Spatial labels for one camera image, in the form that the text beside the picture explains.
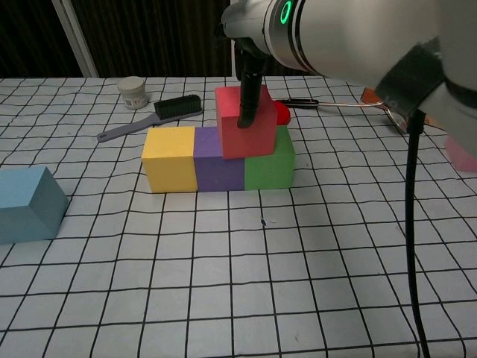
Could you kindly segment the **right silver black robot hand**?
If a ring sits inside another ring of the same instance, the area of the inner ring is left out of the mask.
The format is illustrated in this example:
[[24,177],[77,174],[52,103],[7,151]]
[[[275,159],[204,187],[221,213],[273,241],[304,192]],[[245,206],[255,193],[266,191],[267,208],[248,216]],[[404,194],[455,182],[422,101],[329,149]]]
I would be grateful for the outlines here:
[[265,41],[265,20],[272,1],[237,1],[229,5],[214,30],[217,40],[232,40],[239,49],[241,82],[237,126],[249,128],[256,118],[262,77],[271,56]]

